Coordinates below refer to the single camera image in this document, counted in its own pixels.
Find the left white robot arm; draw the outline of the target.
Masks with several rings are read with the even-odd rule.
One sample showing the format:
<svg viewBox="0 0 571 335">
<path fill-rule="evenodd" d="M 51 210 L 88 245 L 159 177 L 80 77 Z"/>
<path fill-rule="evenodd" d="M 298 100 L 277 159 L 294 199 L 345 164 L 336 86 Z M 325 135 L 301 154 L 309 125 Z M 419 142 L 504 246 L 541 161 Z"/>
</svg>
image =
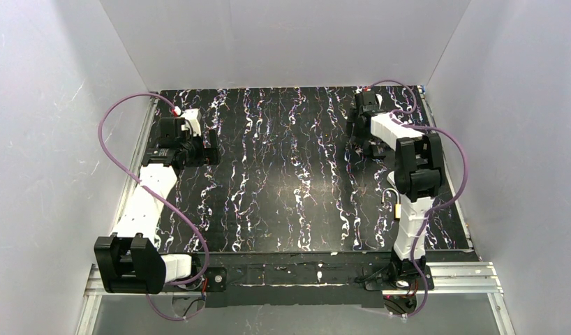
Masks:
<svg viewBox="0 0 571 335">
<path fill-rule="evenodd" d="M 94 245 L 106 292 L 158 294 L 173 281 L 193 278 L 191 255 L 161 255 L 154 240 L 164 202 L 179 175 L 186 168 L 220 163 L 217 133 L 210 130 L 206 147 L 200 119 L 195 109 L 161 119 L 160 136 L 144 154 L 139 182 L 121 218 Z"/>
</svg>

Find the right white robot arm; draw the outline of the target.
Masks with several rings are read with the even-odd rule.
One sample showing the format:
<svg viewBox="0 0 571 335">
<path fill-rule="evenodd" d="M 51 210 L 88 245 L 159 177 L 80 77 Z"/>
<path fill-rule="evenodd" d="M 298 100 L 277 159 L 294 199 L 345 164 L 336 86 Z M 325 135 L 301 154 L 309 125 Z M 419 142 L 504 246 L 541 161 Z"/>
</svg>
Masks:
<svg viewBox="0 0 571 335">
<path fill-rule="evenodd" d="M 348 112 L 346 132 L 350 141 L 373 158 L 394 151 L 392 181 L 401 203 L 399 228 L 387 277 L 409 281 L 425 270 L 424 232 L 427 212 L 445 182 L 440 136 L 425 134 L 403 123 L 393 112 L 384 112 L 373 91 L 355 94 Z"/>
</svg>

